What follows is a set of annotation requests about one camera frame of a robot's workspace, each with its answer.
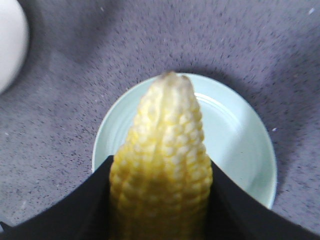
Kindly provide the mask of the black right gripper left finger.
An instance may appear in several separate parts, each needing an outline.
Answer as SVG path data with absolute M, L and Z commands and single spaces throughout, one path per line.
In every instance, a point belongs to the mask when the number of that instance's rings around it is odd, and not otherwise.
M 109 173 L 114 157 L 67 197 L 42 213 L 10 226 L 0 225 L 2 240 L 107 240 L 110 237 Z

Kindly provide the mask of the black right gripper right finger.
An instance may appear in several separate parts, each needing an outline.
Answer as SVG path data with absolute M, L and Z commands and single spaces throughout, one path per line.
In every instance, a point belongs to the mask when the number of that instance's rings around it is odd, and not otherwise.
M 319 234 L 269 210 L 214 162 L 205 222 L 207 240 L 318 240 Z

